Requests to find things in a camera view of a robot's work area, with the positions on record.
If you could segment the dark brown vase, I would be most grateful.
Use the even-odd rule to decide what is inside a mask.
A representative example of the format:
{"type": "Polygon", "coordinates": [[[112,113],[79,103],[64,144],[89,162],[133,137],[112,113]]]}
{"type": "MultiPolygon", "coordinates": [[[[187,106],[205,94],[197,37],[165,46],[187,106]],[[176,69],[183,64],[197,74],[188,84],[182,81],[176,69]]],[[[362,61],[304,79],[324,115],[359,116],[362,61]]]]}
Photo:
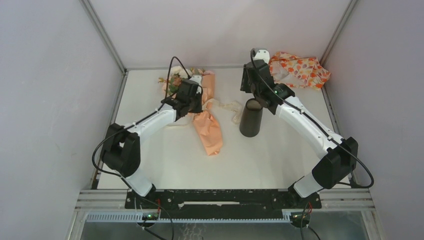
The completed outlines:
{"type": "Polygon", "coordinates": [[[249,99],[244,106],[240,124],[239,131],[240,133],[248,138],[255,137],[261,128],[263,116],[263,107],[255,99],[249,99]]]}

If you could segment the orange wrapping paper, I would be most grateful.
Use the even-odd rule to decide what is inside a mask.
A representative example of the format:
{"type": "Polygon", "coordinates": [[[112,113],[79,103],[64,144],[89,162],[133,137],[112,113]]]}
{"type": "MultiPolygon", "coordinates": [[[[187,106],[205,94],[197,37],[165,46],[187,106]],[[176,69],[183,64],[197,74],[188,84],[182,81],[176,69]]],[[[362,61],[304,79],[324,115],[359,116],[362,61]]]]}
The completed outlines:
{"type": "MultiPolygon", "coordinates": [[[[215,96],[216,76],[212,71],[205,71],[202,75],[202,105],[215,96]]],[[[214,156],[220,153],[223,147],[223,136],[221,126],[218,120],[211,113],[213,103],[206,104],[203,112],[195,114],[193,117],[193,126],[200,138],[204,150],[208,156],[214,156]]]]}

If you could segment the cream ribbon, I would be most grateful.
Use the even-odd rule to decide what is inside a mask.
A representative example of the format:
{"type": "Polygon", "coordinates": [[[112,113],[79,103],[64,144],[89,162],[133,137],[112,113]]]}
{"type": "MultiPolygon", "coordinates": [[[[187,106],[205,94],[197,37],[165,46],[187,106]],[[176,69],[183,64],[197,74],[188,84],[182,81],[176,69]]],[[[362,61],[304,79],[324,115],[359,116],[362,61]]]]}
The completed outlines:
{"type": "MultiPolygon", "coordinates": [[[[215,98],[211,98],[211,99],[207,100],[202,105],[202,110],[209,109],[209,106],[210,107],[218,107],[218,108],[224,109],[226,111],[233,112],[234,116],[231,119],[232,123],[235,124],[235,125],[238,125],[241,122],[243,106],[239,102],[232,101],[232,102],[229,102],[229,103],[222,103],[215,98]]],[[[187,116],[180,118],[177,122],[168,124],[167,127],[173,128],[173,127],[189,126],[193,122],[194,116],[195,116],[194,113],[189,113],[187,116]]]]}

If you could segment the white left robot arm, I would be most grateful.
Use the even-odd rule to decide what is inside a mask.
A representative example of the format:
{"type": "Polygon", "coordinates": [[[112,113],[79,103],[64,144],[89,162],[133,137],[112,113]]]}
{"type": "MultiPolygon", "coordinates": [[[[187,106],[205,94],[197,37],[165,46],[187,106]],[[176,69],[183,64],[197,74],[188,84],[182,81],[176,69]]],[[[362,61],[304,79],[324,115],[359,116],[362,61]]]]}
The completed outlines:
{"type": "Polygon", "coordinates": [[[154,184],[141,168],[141,146],[162,128],[185,117],[189,113],[203,111],[202,76],[193,75],[183,80],[176,93],[161,101],[159,108],[139,121],[108,127],[106,138],[96,148],[100,160],[137,194],[137,202],[149,209],[156,203],[154,184]]]}

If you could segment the pink white flower bouquet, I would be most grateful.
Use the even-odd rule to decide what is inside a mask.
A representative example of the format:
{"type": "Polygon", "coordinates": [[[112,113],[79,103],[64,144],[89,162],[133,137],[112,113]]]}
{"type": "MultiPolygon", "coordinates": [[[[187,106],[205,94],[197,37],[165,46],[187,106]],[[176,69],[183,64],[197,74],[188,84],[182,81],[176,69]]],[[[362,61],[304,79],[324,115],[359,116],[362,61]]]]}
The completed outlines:
{"type": "Polygon", "coordinates": [[[202,76],[201,86],[203,88],[203,97],[213,98],[215,95],[215,73],[211,70],[206,70],[204,68],[194,68],[186,69],[188,74],[181,66],[174,66],[171,68],[170,77],[168,79],[168,87],[165,77],[159,77],[158,83],[162,84],[162,90],[167,92],[167,96],[170,96],[177,91],[179,85],[183,79],[187,79],[188,76],[200,75],[202,76]]]}

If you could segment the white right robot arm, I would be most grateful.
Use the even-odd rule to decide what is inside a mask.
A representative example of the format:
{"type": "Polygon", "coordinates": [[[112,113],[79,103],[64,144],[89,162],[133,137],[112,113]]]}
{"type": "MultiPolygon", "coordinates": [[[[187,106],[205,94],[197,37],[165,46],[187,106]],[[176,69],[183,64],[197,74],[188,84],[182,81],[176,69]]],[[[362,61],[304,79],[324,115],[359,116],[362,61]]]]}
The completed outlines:
{"type": "Polygon", "coordinates": [[[322,125],[291,88],[274,82],[263,60],[253,60],[243,66],[240,89],[253,94],[262,107],[292,126],[319,158],[310,173],[289,187],[289,203],[293,207],[302,208],[311,194],[333,188],[356,168],[357,141],[322,125]]]}

